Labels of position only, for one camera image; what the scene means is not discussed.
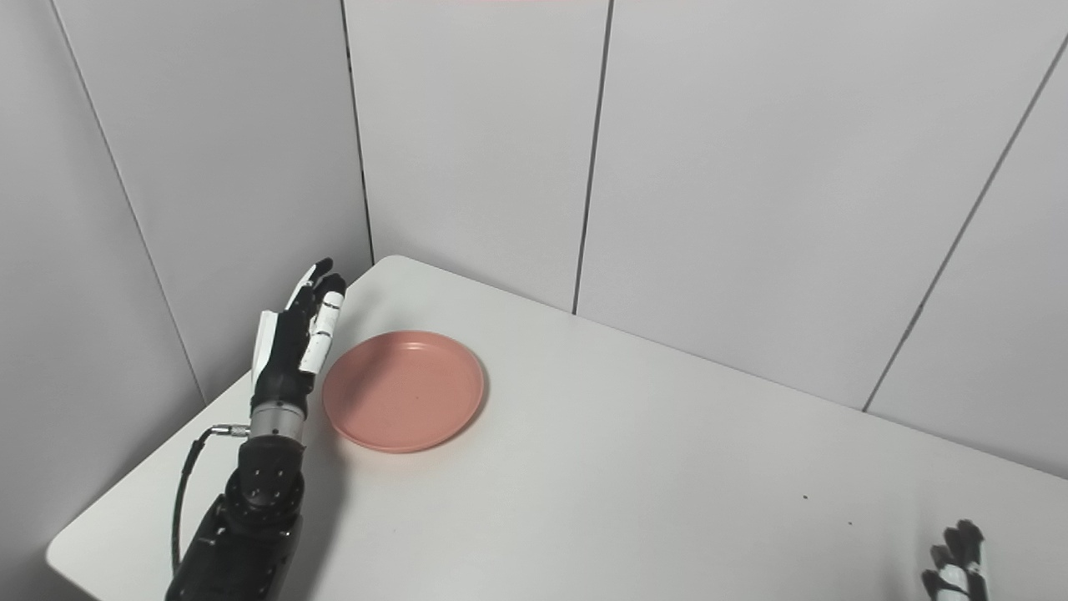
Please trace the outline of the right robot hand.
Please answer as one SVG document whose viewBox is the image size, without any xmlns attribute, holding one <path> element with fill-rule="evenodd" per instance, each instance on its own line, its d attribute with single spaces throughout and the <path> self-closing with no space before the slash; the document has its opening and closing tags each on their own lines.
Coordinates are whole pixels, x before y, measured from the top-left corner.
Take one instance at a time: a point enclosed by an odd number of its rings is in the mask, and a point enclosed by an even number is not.
<svg viewBox="0 0 1068 601">
<path fill-rule="evenodd" d="M 934 569 L 920 575 L 930 600 L 990 600 L 985 535 L 971 520 L 943 532 L 943 543 L 930 548 Z"/>
</svg>

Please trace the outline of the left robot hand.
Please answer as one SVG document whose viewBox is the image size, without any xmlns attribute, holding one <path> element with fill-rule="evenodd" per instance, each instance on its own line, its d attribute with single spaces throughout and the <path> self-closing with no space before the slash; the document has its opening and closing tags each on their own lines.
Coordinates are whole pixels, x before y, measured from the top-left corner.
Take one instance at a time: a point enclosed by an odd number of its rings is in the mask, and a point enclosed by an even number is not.
<svg viewBox="0 0 1068 601">
<path fill-rule="evenodd" d="M 251 376 L 254 412 L 262 407 L 296 408 L 308 415 L 308 396 L 332 346 L 345 301 L 346 281 L 335 262 L 314 263 L 282 311 L 260 313 Z"/>
</svg>

